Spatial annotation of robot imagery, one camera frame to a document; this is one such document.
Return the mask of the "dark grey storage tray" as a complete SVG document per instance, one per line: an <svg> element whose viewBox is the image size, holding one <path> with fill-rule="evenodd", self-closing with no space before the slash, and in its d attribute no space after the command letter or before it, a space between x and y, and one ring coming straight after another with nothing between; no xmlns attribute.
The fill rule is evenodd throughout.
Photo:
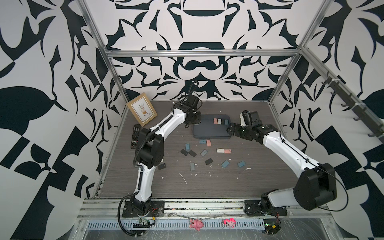
<svg viewBox="0 0 384 240"><path fill-rule="evenodd" d="M229 125L216 125L214 118L227 119L229 125L231 123L229 115L202 114L201 122L193 125L193 137L196 139L230 139L231 136L227 133Z"/></svg>

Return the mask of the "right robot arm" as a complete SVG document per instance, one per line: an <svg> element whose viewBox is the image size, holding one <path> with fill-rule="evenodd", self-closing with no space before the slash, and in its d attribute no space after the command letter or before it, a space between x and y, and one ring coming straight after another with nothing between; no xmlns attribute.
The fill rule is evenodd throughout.
<svg viewBox="0 0 384 240"><path fill-rule="evenodd" d="M258 112L243 111L240 119L239 124L228 125L228 135L259 142L275 153L298 178L293 188L263 194L259 203L261 210L300 206L311 211L337 198L337 178L330 164L321 164L304 154L273 125L264 125Z"/></svg>

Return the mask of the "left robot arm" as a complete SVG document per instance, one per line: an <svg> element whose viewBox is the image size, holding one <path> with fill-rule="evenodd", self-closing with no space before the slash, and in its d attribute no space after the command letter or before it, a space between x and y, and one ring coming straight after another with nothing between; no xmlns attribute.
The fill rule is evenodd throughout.
<svg viewBox="0 0 384 240"><path fill-rule="evenodd" d="M138 169L136 189L130 202L143 213L149 210L152 198L152 184L157 166L162 162L165 140L181 124L188 128L201 122L199 111L203 101L189 95L173 103L171 112L157 125L139 132L139 145L133 165Z"/></svg>

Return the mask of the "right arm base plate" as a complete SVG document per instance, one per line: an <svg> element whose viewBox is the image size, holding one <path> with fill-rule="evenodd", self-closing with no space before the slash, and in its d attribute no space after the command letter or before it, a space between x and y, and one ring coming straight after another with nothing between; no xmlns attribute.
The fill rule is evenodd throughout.
<svg viewBox="0 0 384 240"><path fill-rule="evenodd" d="M287 216L286 207L273 207L267 200L245 200L244 212L249 217L259 216Z"/></svg>

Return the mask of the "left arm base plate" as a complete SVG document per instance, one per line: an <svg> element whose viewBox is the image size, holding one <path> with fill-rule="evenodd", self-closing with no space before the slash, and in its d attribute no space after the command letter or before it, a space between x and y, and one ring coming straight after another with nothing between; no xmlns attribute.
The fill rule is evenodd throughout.
<svg viewBox="0 0 384 240"><path fill-rule="evenodd" d="M164 209L164 201L147 201L142 203L129 200L125 202L122 216L123 218L163 217Z"/></svg>

